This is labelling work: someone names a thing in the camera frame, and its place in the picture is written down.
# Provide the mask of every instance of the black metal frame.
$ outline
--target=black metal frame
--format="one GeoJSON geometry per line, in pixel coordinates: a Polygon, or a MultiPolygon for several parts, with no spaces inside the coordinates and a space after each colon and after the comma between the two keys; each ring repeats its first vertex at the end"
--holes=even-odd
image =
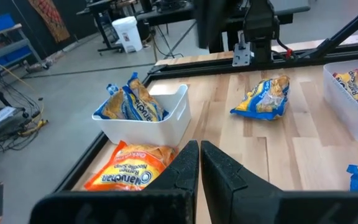
{"type": "MultiPolygon", "coordinates": [[[[300,50],[295,52],[297,55],[302,57],[296,62],[284,61],[281,57],[274,56],[273,63],[251,64],[245,67],[232,67],[231,58],[209,60],[205,62],[184,63],[179,65],[156,65],[152,67],[146,79],[143,81],[143,84],[148,86],[151,81],[167,78],[248,72],[253,70],[269,70],[276,68],[304,67],[309,65],[321,65],[328,62],[358,59],[358,44],[338,46],[357,29],[358,16],[334,37],[325,40],[318,48],[314,50],[300,50]]],[[[53,192],[71,190],[107,141],[107,136],[103,132],[100,132],[53,192]]]]}

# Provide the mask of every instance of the white plastic bin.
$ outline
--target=white plastic bin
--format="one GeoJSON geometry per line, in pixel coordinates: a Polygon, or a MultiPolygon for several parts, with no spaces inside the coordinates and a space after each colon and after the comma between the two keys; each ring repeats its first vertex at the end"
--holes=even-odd
{"type": "Polygon", "coordinates": [[[111,24],[115,28],[125,52],[135,52],[143,49],[139,31],[136,27],[137,21],[134,16],[118,19],[111,24]]]}
{"type": "Polygon", "coordinates": [[[358,60],[329,63],[324,66],[324,97],[358,141],[358,103],[333,77],[358,68],[358,60]]]}
{"type": "Polygon", "coordinates": [[[186,85],[180,85],[175,94],[153,95],[169,112],[163,121],[101,119],[95,115],[92,115],[92,118],[115,144],[123,140],[132,144],[176,147],[191,119],[187,89],[186,85]]]}

